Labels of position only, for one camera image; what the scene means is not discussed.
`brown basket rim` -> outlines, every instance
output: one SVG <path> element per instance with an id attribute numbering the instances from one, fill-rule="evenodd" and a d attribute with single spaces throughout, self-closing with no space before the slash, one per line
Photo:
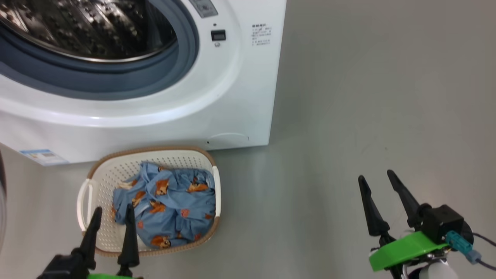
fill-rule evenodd
<path id="1" fill-rule="evenodd" d="M 143 152 L 150 152 L 150 151 L 163 151 L 163 150 L 192 150 L 192 151 L 197 151 L 205 155 L 207 159 L 210 161 L 212 166 L 216 166 L 214 159 L 212 156 L 205 150 L 196 147 L 196 146 L 157 146 L 157 147 L 145 147 L 145 148 L 137 148 L 137 149 L 131 149 L 131 150 L 126 150 L 126 151 L 120 151 L 120 152 L 115 152 L 112 154 L 109 154 L 103 158 L 101 158 L 98 162 L 96 162 L 93 167 L 90 169 L 87 178 L 92 179 L 93 175 L 95 174 L 95 171 L 100 167 L 105 161 L 108 161 L 113 158 L 125 156 L 125 155 L 130 155 L 130 154 L 136 154 L 136 153 L 143 153 Z M 217 227 L 219 226 L 220 222 L 220 217 L 216 216 L 214 218 L 214 223 L 208 230 L 208 232 L 200 238 L 198 241 L 195 241 L 193 243 L 189 243 L 183 246 L 178 246 L 178 247 L 171 247 L 167 249 L 161 249 L 161 250 L 154 250 L 154 251 L 144 251 L 144 252 L 139 252 L 140 257 L 147 257 L 147 256 L 158 256 L 158 255 L 165 255 L 165 254 L 170 254 L 170 253 L 175 253 L 175 252 L 180 252 L 180 251 L 185 251 L 189 249 L 193 249 L 195 247 L 198 247 L 202 245 L 203 243 L 207 242 L 215 233 L 217 230 Z M 103 251 L 98 247 L 95 247 L 95 252 L 98 255 L 104 256 L 104 257 L 118 257 L 121 253 L 120 252 L 107 252 Z"/>

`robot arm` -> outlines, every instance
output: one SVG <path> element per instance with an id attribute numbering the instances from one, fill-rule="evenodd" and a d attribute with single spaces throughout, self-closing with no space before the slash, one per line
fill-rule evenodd
<path id="1" fill-rule="evenodd" d="M 420 205 L 392 170 L 387 175 L 400 196 L 408 225 L 415 232 L 400 239 L 389 235 L 389 224 L 377 210 L 365 177 L 360 176 L 358 183 L 369 235 L 380 237 L 379 248 L 372 249 L 369 257 L 374 271 L 387 270 L 394 279 L 458 278 L 446 261 L 447 254 L 457 249 L 473 264 L 480 262 L 480 254 L 472 250 L 474 234 L 461 215 L 447 205 Z M 425 263 L 425 267 L 408 274 L 407 268 Z"/>
<path id="2" fill-rule="evenodd" d="M 94 270 L 96 236 L 102 221 L 102 208 L 97 207 L 91 217 L 91 222 L 84 234 L 81 245 L 70 255 L 56 255 L 38 279 L 129 279 L 132 272 L 129 268 L 139 265 L 138 240 L 134 222 L 134 207 L 129 204 L 126 208 L 126 230 L 122 253 L 117 258 L 121 269 L 117 276 L 106 274 L 90 274 Z"/>

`white plastic basket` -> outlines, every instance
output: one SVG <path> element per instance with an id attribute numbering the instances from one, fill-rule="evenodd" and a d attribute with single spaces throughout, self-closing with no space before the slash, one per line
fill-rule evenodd
<path id="1" fill-rule="evenodd" d="M 153 256 L 187 250 L 205 243 L 212 237 L 220 221 L 221 188 L 219 170 L 213 158 L 204 150 L 196 147 L 152 147 L 134 149 L 110 154 L 98 161 L 90 170 L 77 196 L 76 212 L 79 226 L 86 231 L 96 207 L 102 207 L 102 222 L 96 241 L 96 253 L 117 257 L 122 251 L 125 225 L 114 222 L 112 217 L 112 197 L 117 185 L 135 175 L 141 162 L 156 163 L 169 169 L 194 168 L 212 173 L 215 181 L 215 219 L 210 230 L 198 241 L 179 247 L 156 250 L 147 247 L 138 237 L 140 256 Z"/>

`washing machine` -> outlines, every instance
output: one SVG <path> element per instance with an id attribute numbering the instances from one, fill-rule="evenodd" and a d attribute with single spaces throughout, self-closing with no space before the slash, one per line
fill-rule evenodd
<path id="1" fill-rule="evenodd" d="M 285 0 L 0 0 L 0 142 L 43 164 L 266 145 Z"/>

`label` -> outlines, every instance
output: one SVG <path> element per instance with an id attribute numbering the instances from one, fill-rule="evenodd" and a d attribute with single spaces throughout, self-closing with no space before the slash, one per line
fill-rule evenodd
<path id="1" fill-rule="evenodd" d="M 210 0 L 189 0 L 201 18 L 215 16 L 219 13 Z"/>
<path id="2" fill-rule="evenodd" d="M 69 162 L 48 149 L 21 150 L 24 156 L 44 166 L 69 164 Z"/>
<path id="3" fill-rule="evenodd" d="M 272 37 L 272 27 L 267 24 L 253 24 L 251 26 L 251 46 L 265 46 L 270 45 L 270 38 Z"/>

